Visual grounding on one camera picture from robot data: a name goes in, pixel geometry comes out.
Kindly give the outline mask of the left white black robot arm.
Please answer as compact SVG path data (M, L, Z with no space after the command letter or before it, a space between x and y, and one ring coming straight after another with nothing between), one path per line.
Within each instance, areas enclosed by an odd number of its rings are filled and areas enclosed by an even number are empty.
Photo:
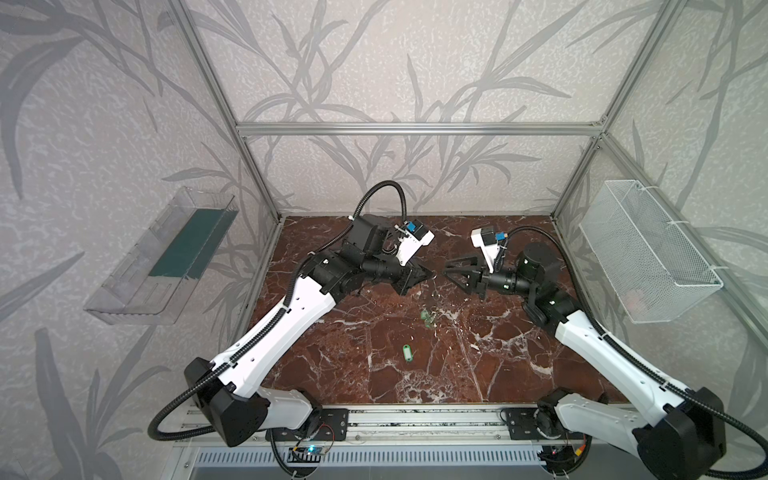
M319 319L364 284L388 284L404 296L433 278L415 257L434 239L418 220L392 226L382 217L361 215L343 232L338 248L313 252L298 268L286 295L257 324L210 362L196 359L185 370L190 385L201 385L197 407L229 447L257 432L286 429L316 433L322 406L301 390L266 388L273 366ZM208 384L201 384L205 375Z

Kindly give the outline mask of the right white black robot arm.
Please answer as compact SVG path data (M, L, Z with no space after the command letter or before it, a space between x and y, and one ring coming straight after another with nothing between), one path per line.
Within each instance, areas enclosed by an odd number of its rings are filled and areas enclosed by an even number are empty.
M631 403L629 411L557 389L538 402L545 436L576 432L630 453L658 479L698 479L726 451L725 426L697 401L718 404L710 390L692 391L633 352L587 315L557 285L562 268L541 242L526 246L511 267L496 267L496 245L447 261L444 275L467 294L518 296L529 320L578 353Z

